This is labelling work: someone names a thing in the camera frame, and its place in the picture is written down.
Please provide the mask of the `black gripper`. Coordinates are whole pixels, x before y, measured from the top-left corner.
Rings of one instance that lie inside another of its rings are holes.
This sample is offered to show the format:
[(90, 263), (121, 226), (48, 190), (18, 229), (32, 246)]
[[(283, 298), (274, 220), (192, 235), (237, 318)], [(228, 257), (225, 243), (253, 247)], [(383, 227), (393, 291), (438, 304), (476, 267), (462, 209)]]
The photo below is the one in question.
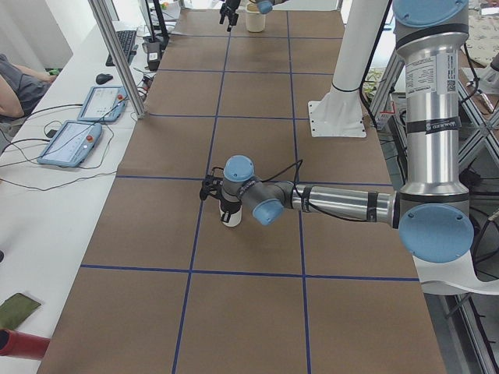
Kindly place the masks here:
[(219, 203), (220, 202), (223, 202), (223, 203), (240, 203), (242, 205), (242, 203), (236, 197), (234, 197), (234, 196), (229, 195), (228, 193), (226, 193), (223, 188), (221, 188), (221, 199), (219, 200)]
[(240, 0), (226, 0), (220, 8), (220, 24), (223, 24), (225, 19), (228, 19), (227, 32), (232, 31), (232, 24), (237, 24), (239, 14), (237, 10), (240, 6)]

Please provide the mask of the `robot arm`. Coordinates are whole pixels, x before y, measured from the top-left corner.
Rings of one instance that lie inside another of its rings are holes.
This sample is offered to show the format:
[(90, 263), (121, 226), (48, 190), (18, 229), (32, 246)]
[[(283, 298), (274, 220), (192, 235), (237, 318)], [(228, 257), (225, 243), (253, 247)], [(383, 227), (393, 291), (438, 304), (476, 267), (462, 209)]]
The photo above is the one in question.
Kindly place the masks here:
[[(273, 10), (276, 5), (280, 5), (284, 1), (275, 0), (256, 0), (247, 1), (244, 5), (246, 29), (250, 33), (259, 33), (265, 29), (266, 15)], [(232, 28), (237, 25), (239, 19), (238, 9), (241, 5), (240, 0), (223, 1), (219, 10), (219, 23), (223, 24), (228, 21), (227, 31), (231, 32)]]
[(345, 221), (384, 222), (406, 249), (448, 263), (472, 246), (469, 191), (458, 178), (458, 51), (469, 35), (465, 1), (354, 1), (330, 91), (309, 104), (314, 136), (363, 135), (359, 94), (370, 54), (389, 12), (395, 14), (396, 53), (405, 63), (408, 175), (392, 194), (298, 182), (261, 181), (253, 162), (230, 157), (214, 183), (221, 221), (236, 226), (242, 209), (263, 225), (285, 209)]

